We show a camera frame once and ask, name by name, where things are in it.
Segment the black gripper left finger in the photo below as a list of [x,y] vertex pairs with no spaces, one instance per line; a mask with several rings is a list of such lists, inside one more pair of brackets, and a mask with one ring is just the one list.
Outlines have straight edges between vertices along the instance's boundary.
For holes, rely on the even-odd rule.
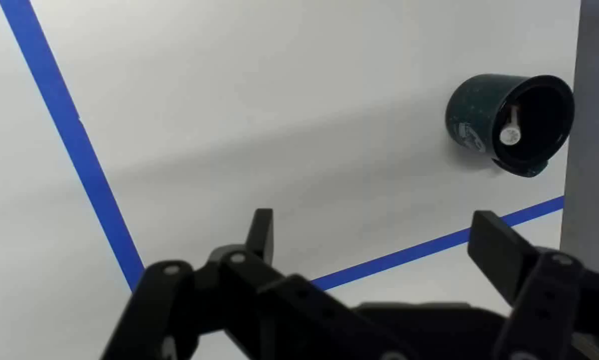
[[213,331],[248,360],[407,360],[387,329],[306,277],[274,269],[272,247],[274,214],[261,207],[246,239],[213,250],[202,268],[149,265],[102,360],[193,360]]

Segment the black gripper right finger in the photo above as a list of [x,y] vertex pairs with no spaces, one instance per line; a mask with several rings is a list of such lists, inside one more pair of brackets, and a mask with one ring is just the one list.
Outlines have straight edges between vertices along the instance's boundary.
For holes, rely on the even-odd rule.
[[599,272],[533,246],[490,210],[477,210],[469,257],[511,306],[495,360],[599,360]]

